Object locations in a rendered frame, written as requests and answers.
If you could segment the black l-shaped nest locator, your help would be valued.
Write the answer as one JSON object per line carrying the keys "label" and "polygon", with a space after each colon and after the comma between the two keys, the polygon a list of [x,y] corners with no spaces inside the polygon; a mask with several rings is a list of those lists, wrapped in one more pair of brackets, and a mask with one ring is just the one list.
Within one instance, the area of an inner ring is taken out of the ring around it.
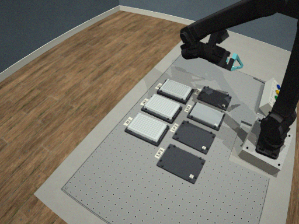
{"label": "black l-shaped nest locator", "polygon": [[155,141],[153,141],[153,140],[150,140],[150,139],[148,139],[148,138],[145,138],[145,137],[143,137],[143,136],[141,136],[141,135],[138,135],[138,134],[136,134],[135,132],[132,132],[132,131],[130,131],[130,130],[127,129],[127,128],[126,128],[124,131],[125,131],[126,133],[132,135],[132,136],[135,136],[135,137],[137,137],[137,138],[139,138],[139,139],[141,139],[141,140],[143,140],[143,141],[145,141],[145,142],[148,142],[149,144],[152,144],[152,145],[158,147],[158,145],[161,143],[162,139],[164,138],[165,134],[167,133],[168,129],[169,129],[169,126],[167,125],[167,127],[165,128],[163,134],[161,135],[161,137],[159,138],[159,140],[158,140],[157,142],[155,142]]}

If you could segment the black l-shaped locator bracket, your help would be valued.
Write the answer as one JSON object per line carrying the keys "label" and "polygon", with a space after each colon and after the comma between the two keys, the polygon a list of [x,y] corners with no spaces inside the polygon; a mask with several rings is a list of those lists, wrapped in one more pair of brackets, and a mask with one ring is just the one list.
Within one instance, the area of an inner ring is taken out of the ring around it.
{"label": "black l-shaped locator bracket", "polygon": [[144,108],[144,106],[141,108],[141,111],[143,111],[143,112],[145,112],[145,113],[148,113],[148,114],[150,114],[150,115],[152,115],[152,116],[154,116],[154,117],[156,117],[156,118],[159,118],[159,119],[161,119],[161,120],[163,120],[163,121],[166,121],[166,122],[172,124],[173,121],[175,120],[175,118],[176,118],[176,117],[178,116],[178,114],[180,113],[181,109],[182,109],[182,106],[179,107],[178,111],[175,113],[175,115],[172,117],[171,120],[170,120],[169,118],[165,118],[165,117],[163,117],[163,116],[161,116],[161,115],[159,115],[159,114],[156,114],[156,113],[154,113],[154,112],[152,112],[152,111],[147,110],[147,108]]}

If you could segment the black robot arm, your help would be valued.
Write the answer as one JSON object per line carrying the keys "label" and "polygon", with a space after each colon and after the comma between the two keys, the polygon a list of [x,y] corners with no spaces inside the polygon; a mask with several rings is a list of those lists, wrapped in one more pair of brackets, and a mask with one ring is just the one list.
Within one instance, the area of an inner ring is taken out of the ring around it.
{"label": "black robot arm", "polygon": [[[280,148],[295,121],[295,111],[299,101],[299,0],[241,0],[216,13],[182,28],[180,46],[186,60],[208,59],[211,54],[223,58],[225,49],[216,44],[229,37],[226,29],[251,20],[281,13],[298,19],[297,32],[286,73],[278,97],[266,118],[261,119],[260,135],[255,151],[272,159],[279,157]],[[200,40],[210,35],[208,43]]]}

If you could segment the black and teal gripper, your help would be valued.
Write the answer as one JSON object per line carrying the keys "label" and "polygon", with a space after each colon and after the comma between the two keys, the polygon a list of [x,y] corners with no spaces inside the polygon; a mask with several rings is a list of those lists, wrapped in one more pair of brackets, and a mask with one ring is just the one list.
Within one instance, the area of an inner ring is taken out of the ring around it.
{"label": "black and teal gripper", "polygon": [[[234,71],[236,69],[243,68],[243,63],[239,59],[238,54],[233,53],[232,58],[230,58],[229,63],[227,64],[227,62],[228,62],[227,57],[230,56],[229,51],[227,51],[227,50],[225,51],[223,58],[213,55],[212,53],[213,53],[213,48],[211,46],[211,54],[210,54],[209,58],[206,60],[212,64],[216,64],[217,66],[227,69],[229,71]],[[234,66],[234,63],[236,60],[239,62],[240,66]]]}

